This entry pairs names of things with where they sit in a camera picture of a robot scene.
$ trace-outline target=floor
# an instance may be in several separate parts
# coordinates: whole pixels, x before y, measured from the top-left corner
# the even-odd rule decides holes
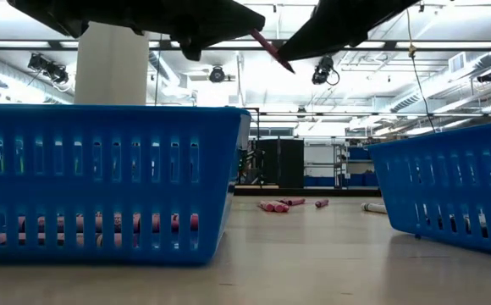
[[[264,213],[259,199],[234,200],[206,267],[0,267],[0,304],[491,303],[491,255],[392,230],[360,211],[378,198],[289,214]]]

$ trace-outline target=white cylinder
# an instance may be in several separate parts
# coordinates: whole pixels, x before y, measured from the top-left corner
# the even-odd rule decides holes
[[[361,204],[361,209],[366,212],[375,212],[381,214],[387,213],[387,208],[384,206],[384,204],[363,203]]]
[[[148,53],[145,36],[91,22],[78,46],[74,103],[146,105]]]

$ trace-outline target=pink marker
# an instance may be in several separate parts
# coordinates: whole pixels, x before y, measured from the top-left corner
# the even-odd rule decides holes
[[[275,213],[282,213],[282,212],[284,212],[285,211],[284,204],[282,204],[282,203],[275,204],[274,207],[273,207],[273,211]]]
[[[259,208],[262,208],[263,210],[267,212],[272,212],[273,211],[273,203],[272,202],[261,202],[259,203]]]
[[[299,205],[299,204],[304,204],[306,202],[306,199],[305,198],[285,198],[285,199],[282,199],[279,201],[283,202],[287,205],[290,205],[290,206],[295,206],[295,205]]]
[[[315,202],[315,206],[317,208],[322,208],[322,207],[328,206],[328,199],[321,199],[321,200]]]

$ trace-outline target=ceiling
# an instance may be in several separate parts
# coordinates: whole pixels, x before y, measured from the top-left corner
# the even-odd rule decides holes
[[[267,39],[286,39],[291,37],[309,19],[313,5],[317,1],[243,0],[238,2],[244,3],[267,18],[265,28],[262,31]],[[423,12],[419,12],[418,6],[410,9],[413,40],[491,41],[491,0],[467,0],[465,2],[426,0],[425,4],[426,7]],[[157,33],[151,33],[149,38],[157,41],[161,36]],[[405,14],[396,16],[371,30],[369,38],[370,40],[382,41],[408,41],[409,34]],[[0,40],[15,39],[68,40],[69,38],[11,8],[6,2],[0,1]],[[27,69],[31,53],[30,51],[0,50],[0,62],[26,75],[38,77],[40,81],[47,83],[43,76],[36,76]],[[76,51],[40,51],[38,53],[65,65],[69,74],[73,76],[71,79],[74,79]],[[443,73],[448,69],[449,59],[458,53],[460,52],[457,49],[454,52],[417,53],[416,64],[419,78],[426,81],[432,76]],[[334,67],[340,76],[340,82],[337,86],[314,86],[311,83],[312,73],[318,58],[293,62],[292,65],[296,74],[292,75],[264,51],[206,50],[198,63],[186,60],[180,51],[161,51],[160,55],[172,72],[176,75],[187,76],[187,90],[199,95],[202,92],[224,95],[229,104],[240,106],[238,103],[240,85],[245,106],[260,107],[263,111],[296,111],[299,106],[306,106],[307,111],[311,112],[380,111],[393,102],[396,97],[417,88],[417,78],[407,52],[379,50],[375,52],[342,51],[337,53],[334,55]],[[215,65],[222,66],[226,74],[237,76],[239,66],[237,58],[242,58],[244,63],[243,70],[240,71],[240,83],[231,81],[213,84],[207,80],[207,74]],[[156,86],[156,81],[150,80],[150,76],[156,73],[157,71],[150,66],[146,78],[148,82],[147,103],[154,103],[156,88],[159,90],[157,104],[189,105],[195,102],[195,99],[190,96],[184,97],[183,92],[179,95],[168,94],[168,91],[163,90],[164,84]],[[432,109],[429,110],[434,111],[436,107],[443,107],[448,103],[462,99],[465,95],[477,93],[476,91],[472,92],[472,85],[470,84],[468,82],[465,85],[455,83],[454,86],[443,92],[436,92],[429,100],[429,103],[432,104]],[[74,86],[67,89],[71,95],[74,94]],[[488,105],[488,103],[488,97],[485,97],[484,105]],[[349,122],[353,119],[360,118],[349,117],[343,121]],[[312,133],[327,135],[333,133],[334,136],[339,136],[344,132],[342,130],[345,127],[349,127],[347,123],[337,123],[336,126],[331,125],[331,123],[323,123],[324,120],[311,119],[311,121],[302,123],[304,123],[303,125],[313,125]],[[421,124],[419,119],[408,121],[407,123],[410,125]],[[379,124],[377,121],[370,124],[369,127],[382,128],[383,124],[385,122],[382,121]],[[279,125],[278,123],[265,124],[265,126]]]

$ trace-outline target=blue plastic basket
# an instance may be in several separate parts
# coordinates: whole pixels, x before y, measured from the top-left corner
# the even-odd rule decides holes
[[[250,120],[237,108],[0,106],[0,261],[208,262]]]
[[[491,125],[368,149],[395,229],[491,251]]]

